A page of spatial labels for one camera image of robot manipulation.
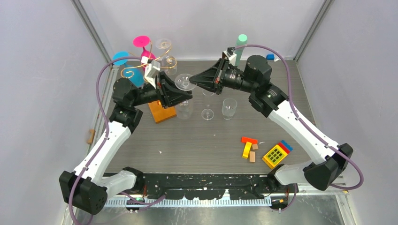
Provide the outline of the clear round wine glass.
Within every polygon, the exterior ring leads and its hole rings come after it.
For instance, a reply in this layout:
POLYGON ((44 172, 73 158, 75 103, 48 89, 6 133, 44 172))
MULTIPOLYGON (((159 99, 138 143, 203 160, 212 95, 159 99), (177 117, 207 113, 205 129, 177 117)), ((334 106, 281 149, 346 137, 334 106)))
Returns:
POLYGON ((184 94, 175 106, 177 117, 182 120, 189 119, 193 112, 192 90, 196 86, 190 82, 191 77, 191 74, 180 74, 175 78, 176 87, 184 94))

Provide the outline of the clear tumbler wine glass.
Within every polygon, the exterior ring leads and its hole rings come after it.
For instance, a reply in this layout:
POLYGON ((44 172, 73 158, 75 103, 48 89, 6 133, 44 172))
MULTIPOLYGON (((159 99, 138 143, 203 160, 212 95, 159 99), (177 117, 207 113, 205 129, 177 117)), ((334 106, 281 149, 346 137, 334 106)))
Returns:
POLYGON ((237 101, 233 98, 226 98, 222 103, 222 114, 225 120, 230 120, 237 109, 237 101))

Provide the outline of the clear champagne flute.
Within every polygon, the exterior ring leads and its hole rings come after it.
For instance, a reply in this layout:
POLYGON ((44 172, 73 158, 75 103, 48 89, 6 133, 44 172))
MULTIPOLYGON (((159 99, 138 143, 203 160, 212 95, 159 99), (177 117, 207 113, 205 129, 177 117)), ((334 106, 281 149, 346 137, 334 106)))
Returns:
POLYGON ((209 121, 212 120, 214 117, 214 111, 210 108, 212 103, 212 96, 214 95, 214 93, 207 90, 203 90, 202 94, 204 97, 205 109, 202 111, 201 116, 204 120, 209 121))

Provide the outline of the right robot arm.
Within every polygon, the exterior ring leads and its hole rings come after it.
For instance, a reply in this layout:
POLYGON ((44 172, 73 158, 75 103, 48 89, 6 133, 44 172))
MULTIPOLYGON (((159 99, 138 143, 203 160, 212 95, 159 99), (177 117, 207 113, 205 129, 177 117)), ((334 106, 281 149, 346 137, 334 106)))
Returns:
POLYGON ((209 92, 220 94, 224 87, 250 94, 251 106, 283 128, 307 153, 310 161, 295 165, 278 165, 268 174, 268 187, 281 192, 286 185, 309 183, 324 191, 345 170, 353 154, 352 147, 328 139, 294 106, 288 96, 271 83, 272 67, 266 58, 252 55, 244 70, 220 58, 212 67, 189 80, 209 92))

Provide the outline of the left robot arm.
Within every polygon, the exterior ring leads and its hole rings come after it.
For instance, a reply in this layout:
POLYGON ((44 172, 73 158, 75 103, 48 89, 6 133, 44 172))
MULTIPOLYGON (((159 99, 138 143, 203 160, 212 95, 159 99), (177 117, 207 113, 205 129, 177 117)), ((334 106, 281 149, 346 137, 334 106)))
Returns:
POLYGON ((139 125, 143 112, 137 106, 155 102, 170 108, 191 99, 194 87, 188 74, 171 80, 159 72, 152 82, 140 88, 128 78, 116 80, 112 95, 115 107, 104 133, 72 172, 64 171, 59 177, 62 196, 69 208, 96 215, 114 195, 126 190, 139 194, 144 188, 144 177, 137 169, 125 167, 115 175, 103 177, 116 152, 139 125))

